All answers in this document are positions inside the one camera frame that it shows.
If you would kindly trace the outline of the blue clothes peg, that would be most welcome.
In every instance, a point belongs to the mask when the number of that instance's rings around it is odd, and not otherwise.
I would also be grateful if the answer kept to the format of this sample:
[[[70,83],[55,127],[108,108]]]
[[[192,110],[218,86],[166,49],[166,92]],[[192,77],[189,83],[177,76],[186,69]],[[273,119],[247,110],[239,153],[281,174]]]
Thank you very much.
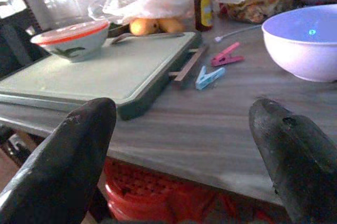
[[[207,73],[206,66],[202,66],[199,72],[199,75],[195,81],[195,88],[197,90],[202,90],[206,88],[209,84],[216,81],[218,78],[222,77],[225,74],[226,70],[224,67],[220,67],[219,69]]]

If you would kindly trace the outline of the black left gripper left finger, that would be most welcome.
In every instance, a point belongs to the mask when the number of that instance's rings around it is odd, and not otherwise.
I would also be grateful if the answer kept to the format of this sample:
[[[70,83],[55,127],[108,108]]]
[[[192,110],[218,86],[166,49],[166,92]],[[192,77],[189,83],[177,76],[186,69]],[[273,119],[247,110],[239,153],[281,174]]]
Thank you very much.
[[[0,224],[81,224],[115,124],[109,98],[71,111],[0,192]]]

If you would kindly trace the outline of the brown bottle with yellow label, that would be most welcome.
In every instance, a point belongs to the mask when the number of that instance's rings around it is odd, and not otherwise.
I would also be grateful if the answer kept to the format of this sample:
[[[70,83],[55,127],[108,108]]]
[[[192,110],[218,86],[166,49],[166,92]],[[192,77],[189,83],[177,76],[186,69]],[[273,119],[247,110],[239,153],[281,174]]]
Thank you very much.
[[[204,32],[213,27],[213,11],[211,0],[194,0],[195,28]]]

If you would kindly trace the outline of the large white bowl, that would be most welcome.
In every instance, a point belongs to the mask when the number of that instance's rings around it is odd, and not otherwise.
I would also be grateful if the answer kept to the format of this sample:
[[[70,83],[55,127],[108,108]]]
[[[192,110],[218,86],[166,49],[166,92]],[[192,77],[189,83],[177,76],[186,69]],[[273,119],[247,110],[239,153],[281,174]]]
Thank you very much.
[[[280,13],[261,29],[267,52],[282,69],[311,82],[337,80],[337,4]]]

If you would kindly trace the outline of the ceramic bowl with red lid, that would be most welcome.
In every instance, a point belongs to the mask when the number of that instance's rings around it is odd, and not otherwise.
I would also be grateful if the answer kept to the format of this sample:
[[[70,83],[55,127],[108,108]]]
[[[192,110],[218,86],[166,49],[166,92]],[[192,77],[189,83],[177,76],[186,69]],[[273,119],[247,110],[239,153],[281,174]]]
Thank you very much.
[[[35,35],[30,42],[51,55],[79,62],[102,47],[109,26],[109,21],[105,19],[73,24]]]

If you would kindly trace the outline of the orange fruit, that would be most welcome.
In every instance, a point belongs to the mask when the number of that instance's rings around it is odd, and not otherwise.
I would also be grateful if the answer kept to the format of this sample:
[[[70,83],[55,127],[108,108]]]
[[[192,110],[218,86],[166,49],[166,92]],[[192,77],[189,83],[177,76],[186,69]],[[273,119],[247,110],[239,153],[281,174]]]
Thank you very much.
[[[180,33],[185,31],[182,22],[176,18],[158,19],[160,30],[166,33]]]
[[[136,36],[154,34],[158,30],[159,24],[156,19],[137,18],[130,22],[130,31]]]

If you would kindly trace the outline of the red plastic stool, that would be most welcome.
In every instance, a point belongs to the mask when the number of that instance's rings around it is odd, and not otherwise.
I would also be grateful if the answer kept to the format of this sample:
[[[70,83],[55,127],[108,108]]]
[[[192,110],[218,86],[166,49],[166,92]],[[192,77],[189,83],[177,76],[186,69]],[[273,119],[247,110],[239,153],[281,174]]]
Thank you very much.
[[[107,205],[120,221],[164,221],[202,224],[220,203],[235,224],[276,224],[260,207],[242,205],[232,196],[140,166],[107,158],[103,168]]]

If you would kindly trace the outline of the pink clothes peg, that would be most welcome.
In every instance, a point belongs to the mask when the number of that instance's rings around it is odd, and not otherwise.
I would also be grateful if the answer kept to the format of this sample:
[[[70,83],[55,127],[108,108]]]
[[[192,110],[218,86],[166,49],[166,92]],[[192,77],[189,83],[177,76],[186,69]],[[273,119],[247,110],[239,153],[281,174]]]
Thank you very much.
[[[240,46],[239,42],[236,42],[226,49],[222,50],[220,53],[218,53],[212,60],[211,60],[211,66],[212,67],[218,67],[222,65],[237,63],[244,61],[243,56],[232,56],[232,53]]]

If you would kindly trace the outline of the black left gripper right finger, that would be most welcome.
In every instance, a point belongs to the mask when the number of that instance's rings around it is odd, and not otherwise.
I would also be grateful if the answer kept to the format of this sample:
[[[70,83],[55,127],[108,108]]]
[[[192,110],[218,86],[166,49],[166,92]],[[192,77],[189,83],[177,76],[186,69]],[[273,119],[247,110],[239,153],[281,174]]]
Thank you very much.
[[[275,193],[295,224],[337,224],[337,144],[311,119],[257,99],[250,131]]]

